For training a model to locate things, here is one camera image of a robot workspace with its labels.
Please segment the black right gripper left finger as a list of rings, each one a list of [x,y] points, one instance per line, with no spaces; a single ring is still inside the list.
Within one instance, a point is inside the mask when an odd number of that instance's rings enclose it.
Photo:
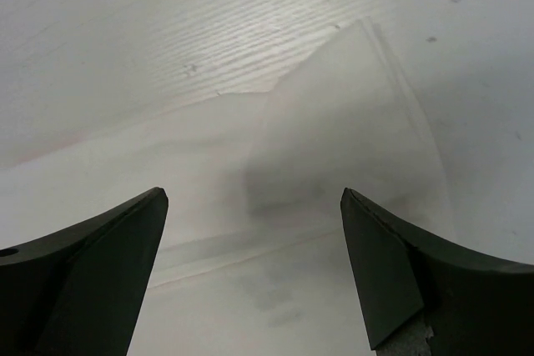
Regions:
[[[3,355],[125,355],[168,212],[162,188],[1,251]]]

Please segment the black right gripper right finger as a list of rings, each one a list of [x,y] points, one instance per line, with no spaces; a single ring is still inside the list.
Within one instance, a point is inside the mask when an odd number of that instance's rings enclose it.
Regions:
[[[479,253],[352,189],[340,209],[370,348],[379,355],[530,355],[533,267]]]

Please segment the white t-shirt green trim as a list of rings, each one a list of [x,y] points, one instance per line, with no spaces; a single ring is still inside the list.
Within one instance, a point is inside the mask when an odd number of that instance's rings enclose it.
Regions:
[[[370,19],[338,32],[267,93],[143,115],[3,167],[1,244],[152,187],[169,198],[152,287],[338,238],[345,188],[433,233],[454,233],[430,124]]]

